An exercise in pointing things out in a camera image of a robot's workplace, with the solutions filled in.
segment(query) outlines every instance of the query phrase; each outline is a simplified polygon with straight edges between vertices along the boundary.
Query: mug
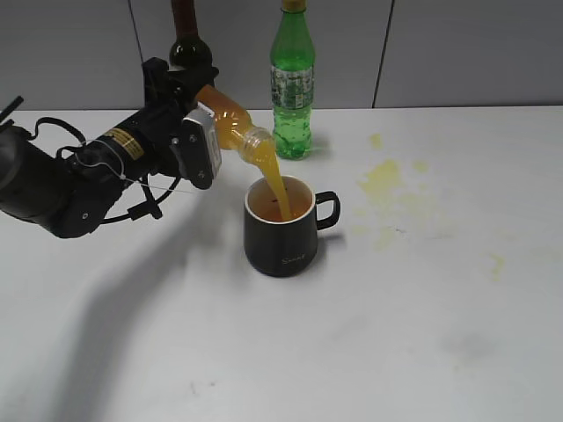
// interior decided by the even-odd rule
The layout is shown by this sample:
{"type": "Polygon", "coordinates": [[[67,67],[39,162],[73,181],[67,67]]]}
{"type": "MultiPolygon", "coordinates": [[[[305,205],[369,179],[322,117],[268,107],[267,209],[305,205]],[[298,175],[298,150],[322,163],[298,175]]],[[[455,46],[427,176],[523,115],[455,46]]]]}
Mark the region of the mug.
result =
{"type": "Polygon", "coordinates": [[[255,182],[245,196],[245,254],[261,273],[289,277],[301,272],[317,254],[317,232],[336,224],[340,218],[340,200],[334,192],[314,193],[298,178],[283,176],[289,204],[303,213],[293,220],[268,220],[278,213],[274,192],[264,178],[255,182]],[[318,220],[317,205],[333,203],[333,212],[318,220]]]}

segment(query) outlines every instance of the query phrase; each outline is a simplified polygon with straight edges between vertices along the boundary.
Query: juice bottle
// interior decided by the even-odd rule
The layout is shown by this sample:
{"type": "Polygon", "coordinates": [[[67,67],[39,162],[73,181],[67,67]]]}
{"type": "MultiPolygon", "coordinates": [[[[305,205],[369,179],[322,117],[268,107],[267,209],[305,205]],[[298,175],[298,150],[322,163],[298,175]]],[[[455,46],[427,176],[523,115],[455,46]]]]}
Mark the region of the juice bottle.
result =
{"type": "Polygon", "coordinates": [[[262,171],[278,200],[283,220],[291,220],[272,135],[265,128],[254,126],[250,114],[242,106],[210,85],[203,87],[196,98],[215,112],[221,149],[235,149],[243,160],[262,171]]]}

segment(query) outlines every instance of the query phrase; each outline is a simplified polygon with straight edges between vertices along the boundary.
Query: green plastic bottle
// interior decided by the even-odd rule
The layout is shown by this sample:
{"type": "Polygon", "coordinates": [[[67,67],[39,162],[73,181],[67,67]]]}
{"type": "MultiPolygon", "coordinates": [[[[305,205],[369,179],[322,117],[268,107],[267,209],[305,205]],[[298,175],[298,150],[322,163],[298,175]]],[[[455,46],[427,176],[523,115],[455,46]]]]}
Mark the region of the green plastic bottle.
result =
{"type": "Polygon", "coordinates": [[[274,139],[278,156],[301,159],[311,152],[315,47],[305,21],[306,0],[283,0],[270,51],[274,139]]]}

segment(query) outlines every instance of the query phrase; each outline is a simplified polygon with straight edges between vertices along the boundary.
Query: white table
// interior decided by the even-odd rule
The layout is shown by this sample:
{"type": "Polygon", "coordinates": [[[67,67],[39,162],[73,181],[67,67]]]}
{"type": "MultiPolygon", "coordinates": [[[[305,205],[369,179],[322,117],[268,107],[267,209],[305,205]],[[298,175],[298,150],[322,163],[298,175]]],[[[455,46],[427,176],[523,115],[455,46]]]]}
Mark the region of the white table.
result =
{"type": "MultiPolygon", "coordinates": [[[[15,120],[94,137],[129,114],[15,120]]],[[[245,260],[260,174],[232,152],[160,221],[64,241],[0,215],[0,420],[561,421],[563,108],[315,111],[312,128],[282,172],[342,215],[292,279],[245,260]]]]}

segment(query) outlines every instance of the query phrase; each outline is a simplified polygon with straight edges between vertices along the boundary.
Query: plastic bottle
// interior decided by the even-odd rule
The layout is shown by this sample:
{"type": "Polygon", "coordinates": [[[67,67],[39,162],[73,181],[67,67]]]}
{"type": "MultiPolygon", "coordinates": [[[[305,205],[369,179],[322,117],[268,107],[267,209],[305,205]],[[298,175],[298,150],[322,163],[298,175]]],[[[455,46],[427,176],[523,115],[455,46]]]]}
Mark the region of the plastic bottle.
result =
{"type": "Polygon", "coordinates": [[[291,219],[288,195],[275,156],[274,138],[263,127],[252,124],[250,114],[237,102],[210,85],[196,99],[215,112],[217,138],[221,149],[234,149],[249,164],[256,165],[274,192],[284,220],[291,219]]]}
{"type": "Polygon", "coordinates": [[[280,27],[270,51],[274,138],[278,156],[306,157],[311,151],[311,107],[315,48],[306,0],[283,0],[280,27]]]}

